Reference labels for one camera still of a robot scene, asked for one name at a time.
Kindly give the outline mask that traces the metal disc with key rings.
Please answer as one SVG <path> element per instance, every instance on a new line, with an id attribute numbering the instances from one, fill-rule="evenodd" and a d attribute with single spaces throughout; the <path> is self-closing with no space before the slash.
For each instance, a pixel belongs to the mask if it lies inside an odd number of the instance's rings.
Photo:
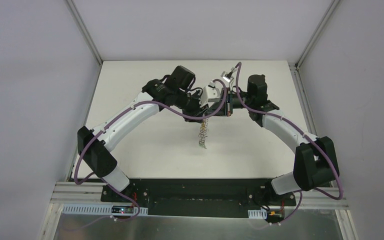
<path id="1" fill-rule="evenodd" d="M 206 138 L 207 138 L 207 132 L 208 132 L 208 127 L 206 130 L 203 130 L 201 129 L 201 125 L 200 125 L 200 129 L 199 129 L 199 133 L 198 133 L 198 145 L 199 147 L 201 147 L 201 145 L 206 145 Z"/>

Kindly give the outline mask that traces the key with yellow tag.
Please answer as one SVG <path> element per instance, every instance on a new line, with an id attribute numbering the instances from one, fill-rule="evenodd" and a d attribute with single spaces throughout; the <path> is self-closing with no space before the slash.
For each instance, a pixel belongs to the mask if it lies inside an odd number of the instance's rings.
<path id="1" fill-rule="evenodd" d="M 207 120 L 204 120 L 204 121 L 201 123 L 201 129 L 205 131 L 207 128 L 208 128 L 208 121 L 207 121 Z"/>

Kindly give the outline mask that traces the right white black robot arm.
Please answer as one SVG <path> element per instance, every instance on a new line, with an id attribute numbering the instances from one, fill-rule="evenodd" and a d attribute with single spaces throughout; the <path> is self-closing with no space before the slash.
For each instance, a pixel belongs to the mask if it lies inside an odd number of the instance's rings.
<path id="1" fill-rule="evenodd" d="M 269 100 L 267 90 L 265 75 L 253 74 L 247 79 L 246 91 L 237 85 L 216 88 L 211 82 L 200 96 L 203 107 L 213 103 L 206 115 L 228 117 L 234 109 L 246 109 L 253 122 L 277 136 L 294 153 L 293 170 L 266 184 L 264 200 L 276 205 L 287 193 L 317 190 L 331 181 L 339 184 L 340 170 L 333 140 L 304 132 Z"/>

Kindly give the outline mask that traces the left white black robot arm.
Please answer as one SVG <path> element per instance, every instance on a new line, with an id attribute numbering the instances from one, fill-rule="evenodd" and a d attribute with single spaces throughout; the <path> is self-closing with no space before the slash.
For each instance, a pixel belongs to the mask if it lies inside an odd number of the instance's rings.
<path id="1" fill-rule="evenodd" d="M 129 186 L 130 179 L 112 156 L 112 150 L 142 122 L 170 106 L 182 110 L 184 118 L 191 116 L 199 120 L 203 108 L 198 96 L 189 93 L 195 80 L 192 71 L 178 65 L 162 79 L 148 81 L 136 98 L 110 119 L 92 129 L 83 126 L 78 130 L 79 160 L 85 161 L 94 175 L 114 188 L 113 195 L 120 202 L 129 201 L 133 189 Z"/>

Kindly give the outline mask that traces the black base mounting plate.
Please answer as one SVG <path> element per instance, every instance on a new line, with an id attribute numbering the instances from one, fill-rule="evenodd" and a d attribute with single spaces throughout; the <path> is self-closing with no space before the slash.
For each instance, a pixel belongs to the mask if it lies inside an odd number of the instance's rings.
<path id="1" fill-rule="evenodd" d="M 108 185 L 100 200 L 127 203 L 135 200 L 152 216 L 246 218 L 251 210 L 277 211 L 295 207 L 291 192 L 275 196 L 269 178 L 132 178 L 122 195 Z"/>

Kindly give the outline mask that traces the right aluminium frame post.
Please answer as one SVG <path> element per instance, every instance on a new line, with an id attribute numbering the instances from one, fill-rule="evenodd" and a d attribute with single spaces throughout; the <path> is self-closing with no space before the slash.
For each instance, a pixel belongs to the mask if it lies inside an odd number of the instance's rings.
<path id="1" fill-rule="evenodd" d="M 326 11 L 324 12 L 321 20 L 317 24 L 315 30 L 313 31 L 309 41 L 307 42 L 306 46 L 304 47 L 304 50 L 300 54 L 298 60 L 295 63 L 295 68 L 299 70 L 307 57 L 309 56 L 312 49 L 316 46 L 319 38 L 322 36 L 323 31 L 327 27 L 329 21 L 335 14 L 338 6 L 342 3 L 342 0 L 331 0 Z"/>

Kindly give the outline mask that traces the aluminium frame post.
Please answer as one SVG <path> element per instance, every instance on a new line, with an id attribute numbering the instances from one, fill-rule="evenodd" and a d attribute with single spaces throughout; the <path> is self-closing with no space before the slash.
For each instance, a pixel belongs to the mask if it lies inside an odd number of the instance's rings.
<path id="1" fill-rule="evenodd" d="M 295 68 L 299 70 L 307 57 L 309 56 L 312 49 L 316 46 L 319 38 L 322 36 L 323 31 L 327 27 L 329 21 L 335 14 L 338 6 L 342 3 L 342 0 L 331 0 L 326 11 L 324 12 L 321 20 L 317 24 L 315 30 L 313 31 L 309 41 L 307 42 L 306 46 L 304 47 L 304 50 L 300 54 L 298 60 L 295 63 Z"/>
<path id="2" fill-rule="evenodd" d="M 66 4 L 73 20 L 74 20 L 74 23 L 76 24 L 79 32 L 81 33 L 85 44 L 87 45 L 92 56 L 94 57 L 96 63 L 99 66 L 102 66 L 104 61 L 103 61 L 101 54 L 99 53 L 99 50 L 98 50 L 89 30 L 88 30 L 88 28 L 87 28 L 87 26 L 86 26 L 86 24 L 85 24 L 85 22 L 81 16 L 79 9 L 76 6 L 75 1 L 74 0 L 65 0 L 64 2 Z"/>

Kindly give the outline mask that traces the left aluminium frame post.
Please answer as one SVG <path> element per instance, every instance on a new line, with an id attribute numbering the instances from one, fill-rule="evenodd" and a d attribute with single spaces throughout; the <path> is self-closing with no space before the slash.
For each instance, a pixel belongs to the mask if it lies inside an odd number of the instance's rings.
<path id="1" fill-rule="evenodd" d="M 76 6 L 75 1 L 74 0 L 65 0 L 64 2 L 66 4 L 73 20 L 74 20 L 74 23 L 76 24 L 79 32 L 81 33 L 85 44 L 87 45 L 92 56 L 94 57 L 96 63 L 99 66 L 102 66 L 104 61 L 103 61 L 101 54 L 99 53 L 99 50 L 98 50 L 89 30 L 88 30 L 88 28 L 87 28 L 87 26 L 86 26 L 86 24 L 85 24 L 85 22 L 81 16 L 79 9 Z"/>

